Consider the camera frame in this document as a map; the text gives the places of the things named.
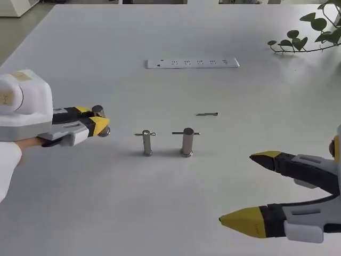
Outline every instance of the white sleeve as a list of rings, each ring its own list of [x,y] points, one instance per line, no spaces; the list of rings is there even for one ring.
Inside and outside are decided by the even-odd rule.
[[[21,149],[14,142],[0,141],[0,202],[5,198],[14,169],[21,159]]]

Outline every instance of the table surface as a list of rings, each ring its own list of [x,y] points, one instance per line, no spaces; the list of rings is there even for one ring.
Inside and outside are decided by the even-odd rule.
[[[111,136],[35,148],[0,204],[0,255],[273,256],[341,250],[255,239],[220,225],[243,207],[326,195],[249,160],[280,150],[329,158],[341,122],[340,54],[273,54],[266,42],[299,29],[316,5],[61,5],[0,68],[29,68],[56,107],[102,104]],[[336,16],[330,7],[327,13]],[[307,45],[307,49],[318,47]],[[147,70],[146,59],[236,57],[240,68]],[[219,112],[218,117],[195,113]],[[178,151],[192,127],[191,158]],[[148,129],[153,156],[142,156]]]

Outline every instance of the steel pin with hole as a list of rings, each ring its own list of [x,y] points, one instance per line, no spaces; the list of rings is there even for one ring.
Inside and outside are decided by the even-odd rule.
[[[151,150],[150,136],[156,136],[156,133],[144,130],[142,133],[136,133],[135,136],[142,136],[143,139],[143,154],[145,156],[151,156],[153,151]]]
[[[183,132],[172,132],[172,134],[183,134],[182,148],[180,153],[183,157],[190,157],[193,155],[193,136],[200,135],[199,132],[194,132],[192,128],[185,128]]]
[[[104,109],[101,105],[96,105],[94,106],[91,111],[95,114],[95,116],[99,116],[99,117],[103,117],[105,118],[105,114],[104,114]],[[101,131],[98,136],[99,137],[106,137],[110,134],[110,127],[106,126],[103,131]]]

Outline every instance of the silver cylinder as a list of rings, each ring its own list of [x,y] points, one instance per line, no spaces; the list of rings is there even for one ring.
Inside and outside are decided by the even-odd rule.
[[[142,138],[143,138],[143,154],[145,156],[151,156],[153,154],[153,151],[151,150],[151,143],[150,143],[150,131],[144,130],[142,132]]]
[[[105,114],[104,114],[104,109],[103,109],[103,107],[101,106],[101,105],[96,105],[96,106],[94,106],[93,108],[92,108],[92,110],[91,110],[94,114],[95,114],[95,116],[99,116],[99,117],[103,117],[103,118],[105,118]],[[109,126],[106,126],[104,129],[103,129],[103,131],[101,131],[99,134],[98,134],[98,136],[99,137],[106,137],[106,136],[108,136],[109,134],[110,134],[110,127]]]
[[[181,154],[183,157],[190,157],[193,155],[193,151],[192,151],[193,136],[194,136],[194,130],[192,128],[185,128],[183,130],[182,149],[181,149]]]

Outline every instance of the electrical outlet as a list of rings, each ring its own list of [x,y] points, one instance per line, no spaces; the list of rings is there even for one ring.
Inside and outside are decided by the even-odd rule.
[[[147,68],[239,68],[239,63],[235,58],[147,60]]]

